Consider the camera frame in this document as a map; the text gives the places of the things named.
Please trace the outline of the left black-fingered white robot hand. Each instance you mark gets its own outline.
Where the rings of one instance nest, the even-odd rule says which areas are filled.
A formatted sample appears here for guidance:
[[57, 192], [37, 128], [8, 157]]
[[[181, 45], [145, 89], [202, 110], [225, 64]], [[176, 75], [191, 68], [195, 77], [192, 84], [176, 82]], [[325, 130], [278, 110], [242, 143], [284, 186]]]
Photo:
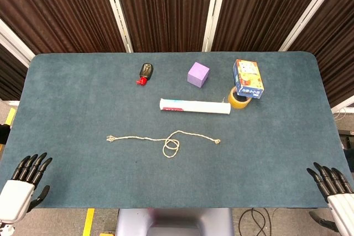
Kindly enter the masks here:
[[41, 204], [50, 191], [46, 185], [36, 199], [33, 194], [38, 188], [46, 168], [53, 158], [47, 153], [26, 156], [20, 161], [1, 191], [1, 224], [15, 224], [32, 209]]

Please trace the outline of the right black-fingered white robot hand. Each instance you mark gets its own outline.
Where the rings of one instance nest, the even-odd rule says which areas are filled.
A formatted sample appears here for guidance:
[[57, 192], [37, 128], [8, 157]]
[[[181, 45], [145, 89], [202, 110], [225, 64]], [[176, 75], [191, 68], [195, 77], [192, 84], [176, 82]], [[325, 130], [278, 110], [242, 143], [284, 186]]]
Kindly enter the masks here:
[[321, 166], [314, 162], [318, 172], [307, 168], [322, 194], [334, 221], [328, 221], [310, 211], [310, 217], [322, 227], [340, 233], [353, 235], [353, 189], [344, 174], [338, 169]]

